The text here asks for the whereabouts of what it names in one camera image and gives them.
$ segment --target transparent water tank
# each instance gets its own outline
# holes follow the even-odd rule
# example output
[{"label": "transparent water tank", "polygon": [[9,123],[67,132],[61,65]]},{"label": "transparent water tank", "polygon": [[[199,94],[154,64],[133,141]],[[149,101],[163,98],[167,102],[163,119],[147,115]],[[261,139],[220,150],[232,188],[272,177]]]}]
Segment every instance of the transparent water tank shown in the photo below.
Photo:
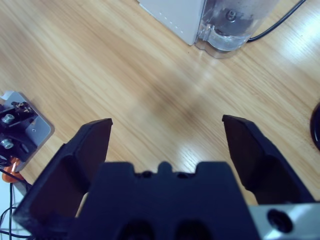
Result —
[{"label": "transparent water tank", "polygon": [[244,45],[279,0],[206,0],[196,46],[225,58]]}]

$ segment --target orange component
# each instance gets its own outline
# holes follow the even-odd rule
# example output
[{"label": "orange component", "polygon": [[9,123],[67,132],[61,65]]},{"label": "orange component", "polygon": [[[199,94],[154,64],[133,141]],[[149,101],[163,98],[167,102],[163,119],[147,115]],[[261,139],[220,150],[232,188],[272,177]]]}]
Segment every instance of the orange component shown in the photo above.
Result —
[{"label": "orange component", "polygon": [[[24,180],[24,177],[20,174],[20,172],[15,172],[15,170],[17,169],[19,164],[20,164],[20,159],[16,158],[16,157],[12,157],[11,158],[11,166],[6,166],[3,170],[5,170],[7,173],[10,173],[10,174],[16,176],[17,178],[19,178],[21,180]],[[18,180],[14,179],[11,176],[8,176],[4,173],[2,173],[2,180],[7,183],[18,182]]]}]

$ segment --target black cable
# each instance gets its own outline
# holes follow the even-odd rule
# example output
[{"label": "black cable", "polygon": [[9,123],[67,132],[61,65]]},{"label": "black cable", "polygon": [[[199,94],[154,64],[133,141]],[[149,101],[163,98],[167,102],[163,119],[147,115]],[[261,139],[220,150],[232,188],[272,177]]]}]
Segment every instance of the black cable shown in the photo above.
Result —
[{"label": "black cable", "polygon": [[12,188],[14,187],[13,183],[10,183],[10,205],[9,205],[9,240],[12,240]]},{"label": "black cable", "polygon": [[[0,234],[9,235],[9,232],[0,230]],[[32,237],[32,236],[18,235],[18,234],[14,234],[14,233],[11,233],[11,235],[12,235],[12,237],[15,237],[18,239],[28,239],[28,238]]]},{"label": "black cable", "polygon": [[0,216],[0,226],[1,226],[2,220],[6,212],[9,211],[9,231],[0,230],[0,234],[9,235],[9,239],[11,239],[11,237],[15,237],[19,239],[33,240],[34,237],[32,235],[27,236],[27,235],[19,235],[19,234],[12,233],[12,209],[16,209],[15,206],[12,206],[12,202],[13,202],[13,184],[10,183],[10,206]]},{"label": "black cable", "polygon": [[305,1],[306,0],[300,0],[279,21],[277,21],[275,24],[273,24],[271,27],[269,27],[267,30],[265,30],[264,32],[260,33],[259,35],[249,38],[247,43],[252,43],[252,42],[254,42],[256,40],[259,40],[259,39],[263,38],[265,35],[267,35],[270,32],[272,32],[277,27],[279,27],[280,24],[282,24],[285,20],[287,20],[287,18],[289,18]]},{"label": "black cable", "polygon": [[26,180],[21,180],[20,178],[16,177],[15,175],[12,175],[11,173],[9,173],[9,172],[1,169],[1,168],[0,168],[0,172],[6,174],[6,175],[8,175],[8,176],[10,176],[11,178],[19,181],[20,183],[22,183],[22,184],[24,184],[24,185],[25,185],[25,184],[29,184]]},{"label": "black cable", "polygon": [[2,224],[2,220],[3,220],[6,212],[8,212],[9,210],[10,210],[10,207],[8,207],[8,208],[1,214],[1,216],[0,216],[0,226],[1,226],[1,224]]}]

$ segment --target wooden table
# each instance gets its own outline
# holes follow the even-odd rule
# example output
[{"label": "wooden table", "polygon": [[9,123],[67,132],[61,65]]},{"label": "wooden table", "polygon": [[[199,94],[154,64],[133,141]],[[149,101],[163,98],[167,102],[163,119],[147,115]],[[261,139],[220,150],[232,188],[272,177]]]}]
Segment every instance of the wooden table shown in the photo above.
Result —
[{"label": "wooden table", "polygon": [[[260,32],[294,4],[280,1]],[[137,172],[162,161],[175,171],[208,160],[233,168],[228,114],[254,121],[319,200],[320,153],[309,133],[320,100],[319,11],[309,0],[268,36],[215,59],[135,0],[2,0],[0,91],[24,93],[55,126],[23,176],[33,182],[81,125],[102,118],[114,123],[108,161]]]}]

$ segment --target bolt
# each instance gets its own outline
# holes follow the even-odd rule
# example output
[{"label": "bolt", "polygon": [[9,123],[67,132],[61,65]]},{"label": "bolt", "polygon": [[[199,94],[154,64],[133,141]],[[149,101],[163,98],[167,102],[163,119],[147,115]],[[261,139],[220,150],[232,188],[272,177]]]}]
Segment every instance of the bolt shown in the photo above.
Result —
[{"label": "bolt", "polygon": [[13,148],[14,144],[12,143],[11,139],[7,138],[7,139],[4,139],[0,142],[0,145],[2,147],[4,147],[5,149],[11,149]]},{"label": "bolt", "polygon": [[1,120],[5,124],[10,124],[14,119],[15,119],[15,116],[13,116],[12,114],[8,113]]},{"label": "bolt", "polygon": [[235,11],[228,11],[225,15],[226,19],[228,19],[230,22],[234,22],[236,19],[236,12]]}]

